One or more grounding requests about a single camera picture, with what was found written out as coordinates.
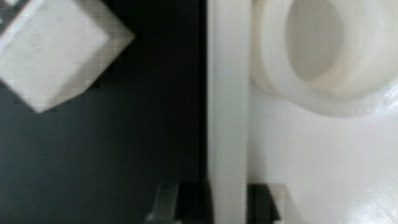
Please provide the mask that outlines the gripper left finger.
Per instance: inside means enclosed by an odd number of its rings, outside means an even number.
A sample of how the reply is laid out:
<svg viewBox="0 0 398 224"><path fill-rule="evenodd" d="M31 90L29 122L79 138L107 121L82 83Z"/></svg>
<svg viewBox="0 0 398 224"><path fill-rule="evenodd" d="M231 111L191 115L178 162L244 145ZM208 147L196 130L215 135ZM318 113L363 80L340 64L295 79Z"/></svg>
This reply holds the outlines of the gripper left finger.
<svg viewBox="0 0 398 224"><path fill-rule="evenodd" d="M207 188L199 183L162 184L143 224L207 224Z"/></svg>

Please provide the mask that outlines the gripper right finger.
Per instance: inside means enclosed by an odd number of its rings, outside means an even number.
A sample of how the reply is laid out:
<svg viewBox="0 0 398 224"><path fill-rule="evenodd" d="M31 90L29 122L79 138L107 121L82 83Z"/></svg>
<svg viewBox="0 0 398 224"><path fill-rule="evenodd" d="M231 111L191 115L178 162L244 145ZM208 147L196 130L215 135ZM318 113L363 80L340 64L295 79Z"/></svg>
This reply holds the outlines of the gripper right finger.
<svg viewBox="0 0 398 224"><path fill-rule="evenodd" d="M247 186L247 224L306 224L288 188L279 183Z"/></svg>

